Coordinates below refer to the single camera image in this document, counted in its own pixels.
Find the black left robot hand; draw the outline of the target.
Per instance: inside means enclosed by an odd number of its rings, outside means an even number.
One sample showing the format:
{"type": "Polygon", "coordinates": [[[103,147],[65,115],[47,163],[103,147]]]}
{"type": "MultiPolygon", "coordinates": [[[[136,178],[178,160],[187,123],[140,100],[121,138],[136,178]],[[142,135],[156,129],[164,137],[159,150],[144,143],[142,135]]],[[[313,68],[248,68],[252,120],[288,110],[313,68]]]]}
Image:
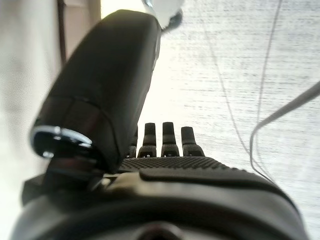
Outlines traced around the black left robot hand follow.
{"type": "Polygon", "coordinates": [[[138,120],[159,56],[161,28],[148,13],[117,10],[73,52],[30,130],[49,159],[23,184],[13,240],[306,240],[299,210],[275,184],[206,157],[193,130],[173,125],[156,156],[138,120]]]}

